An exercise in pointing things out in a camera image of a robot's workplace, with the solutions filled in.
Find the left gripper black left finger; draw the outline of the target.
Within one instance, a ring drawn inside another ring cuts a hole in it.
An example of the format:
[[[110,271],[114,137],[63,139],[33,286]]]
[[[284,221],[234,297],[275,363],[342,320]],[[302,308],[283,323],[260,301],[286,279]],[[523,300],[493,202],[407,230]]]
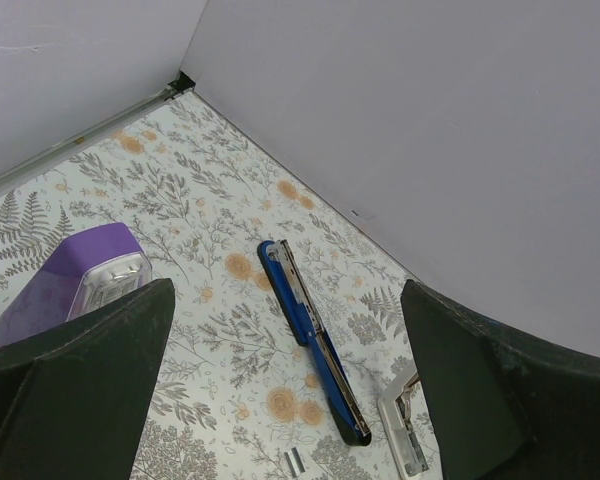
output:
[[[127,479],[175,310],[157,279],[0,347],[0,479]]]

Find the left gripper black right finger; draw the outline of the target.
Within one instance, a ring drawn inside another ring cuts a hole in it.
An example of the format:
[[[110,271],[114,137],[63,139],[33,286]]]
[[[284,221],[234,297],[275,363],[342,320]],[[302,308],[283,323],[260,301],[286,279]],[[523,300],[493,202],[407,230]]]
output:
[[[401,306],[446,479],[600,479],[600,358],[413,280]]]

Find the white stapler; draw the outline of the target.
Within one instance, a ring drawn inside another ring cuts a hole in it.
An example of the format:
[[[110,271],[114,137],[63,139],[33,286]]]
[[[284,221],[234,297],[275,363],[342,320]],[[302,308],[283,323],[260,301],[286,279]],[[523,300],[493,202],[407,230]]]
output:
[[[410,479],[429,469],[411,423],[410,395],[418,382],[417,367],[410,362],[377,399],[380,418],[401,479]]]

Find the purple stapler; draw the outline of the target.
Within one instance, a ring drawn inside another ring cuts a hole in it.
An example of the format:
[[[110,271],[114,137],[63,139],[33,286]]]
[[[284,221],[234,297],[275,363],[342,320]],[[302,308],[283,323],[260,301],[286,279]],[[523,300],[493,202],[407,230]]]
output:
[[[97,310],[151,281],[151,263],[125,224],[73,234],[0,316],[0,347]]]

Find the small staple strip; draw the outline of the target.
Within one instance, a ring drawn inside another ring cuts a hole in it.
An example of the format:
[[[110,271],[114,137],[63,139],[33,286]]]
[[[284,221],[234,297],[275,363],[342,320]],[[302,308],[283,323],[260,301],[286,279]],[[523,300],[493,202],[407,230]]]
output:
[[[296,447],[284,452],[284,458],[289,467],[290,474],[293,478],[298,478],[306,472],[304,463]]]

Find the blue stapler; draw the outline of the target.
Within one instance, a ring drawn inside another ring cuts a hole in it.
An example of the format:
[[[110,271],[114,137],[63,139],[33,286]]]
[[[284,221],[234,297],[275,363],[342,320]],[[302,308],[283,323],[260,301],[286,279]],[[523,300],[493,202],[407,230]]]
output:
[[[257,255],[296,342],[311,352],[342,439],[349,446],[370,445],[371,429],[311,299],[289,243],[285,240],[265,240],[258,245]]]

